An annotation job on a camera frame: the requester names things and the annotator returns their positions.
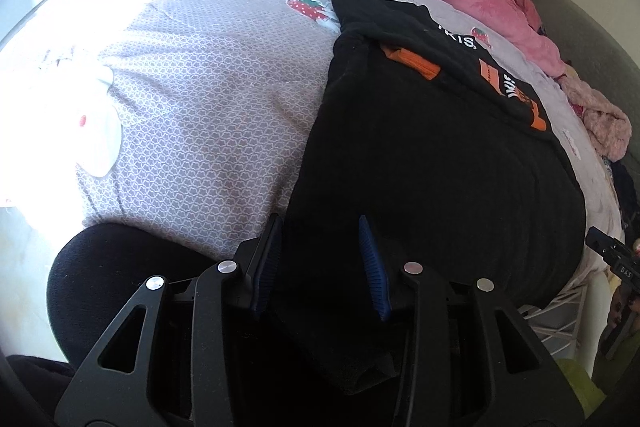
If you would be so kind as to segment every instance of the black plastic bracket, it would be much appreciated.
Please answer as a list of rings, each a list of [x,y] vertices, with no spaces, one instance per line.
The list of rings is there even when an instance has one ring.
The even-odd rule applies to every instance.
[[[489,391],[488,406],[474,425],[581,425],[584,412],[574,391],[504,292],[472,287],[470,297],[482,331]]]
[[[415,293],[414,329],[401,375],[404,403],[399,410],[406,414],[399,415],[394,426],[445,426],[450,398],[449,359],[443,356],[449,352],[447,284],[429,269],[419,275],[403,271],[402,277]]]
[[[158,281],[157,277],[149,280]],[[149,289],[146,283],[140,286],[84,359],[58,404],[57,425],[168,427],[148,399],[156,326],[168,286],[164,278],[160,279],[162,285],[157,289]],[[110,350],[117,349],[127,327],[140,320],[141,314],[140,340],[137,349],[129,354],[132,370],[105,367]]]
[[[223,285],[241,270],[207,269],[196,283],[191,337],[191,400],[193,422],[202,427],[230,427],[234,417],[229,398],[223,336]]]

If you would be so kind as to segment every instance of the black t-shirt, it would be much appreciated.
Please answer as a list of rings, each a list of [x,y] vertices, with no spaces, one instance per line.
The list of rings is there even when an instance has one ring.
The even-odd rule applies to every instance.
[[[360,216],[395,245],[398,267],[417,261],[469,284],[485,277],[516,306],[544,307],[580,261],[585,209],[534,89],[473,37],[441,28],[424,6],[332,3],[342,33],[287,209],[276,312],[319,365],[331,351],[324,371],[340,381],[339,342],[307,335],[310,320],[297,322],[286,302],[304,302],[323,323],[340,317],[342,330],[378,319]],[[440,73],[429,81],[381,44]]]

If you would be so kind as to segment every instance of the pink fluffy clothing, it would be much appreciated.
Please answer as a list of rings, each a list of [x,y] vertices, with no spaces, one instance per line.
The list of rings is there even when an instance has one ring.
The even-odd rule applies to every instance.
[[[631,138],[631,122],[619,107],[613,105],[598,90],[578,77],[571,66],[566,74],[556,79],[569,102],[582,108],[576,114],[580,116],[587,129],[593,148],[601,156],[612,162],[622,160]]]

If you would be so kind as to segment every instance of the black clothing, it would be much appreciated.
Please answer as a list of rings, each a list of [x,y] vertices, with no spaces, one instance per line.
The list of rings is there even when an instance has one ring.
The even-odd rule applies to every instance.
[[[634,241],[640,237],[640,206],[636,196],[633,178],[629,175],[622,162],[612,162],[611,174],[613,185],[620,204],[622,228],[625,230],[625,243],[632,247]]]
[[[74,369],[68,363],[22,355],[12,355],[7,361],[29,394],[52,417]]]
[[[363,375],[380,364],[358,367],[338,330],[301,337],[289,303],[304,301],[320,323],[351,325],[363,345],[377,334],[360,216],[394,244],[398,267],[417,261],[462,283],[487,277],[516,305],[544,307],[580,261],[585,207],[534,89],[473,37],[441,28],[426,7],[332,3],[342,33],[287,209],[274,310],[319,369],[352,393],[358,375],[335,368]],[[428,81],[380,44],[442,70]]]
[[[126,225],[102,223],[82,230],[56,257],[47,283],[49,321],[60,349],[77,369],[146,279],[190,279],[213,264]]]

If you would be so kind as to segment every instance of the strawberry print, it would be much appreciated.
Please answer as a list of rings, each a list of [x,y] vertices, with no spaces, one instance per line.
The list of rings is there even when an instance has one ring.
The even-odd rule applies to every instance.
[[[331,31],[340,32],[340,22],[331,2],[323,4],[316,0],[287,0],[287,6]]]
[[[474,36],[477,41],[484,42],[484,44],[491,49],[491,44],[489,44],[489,35],[483,32],[480,28],[473,28],[471,30],[471,35]]]

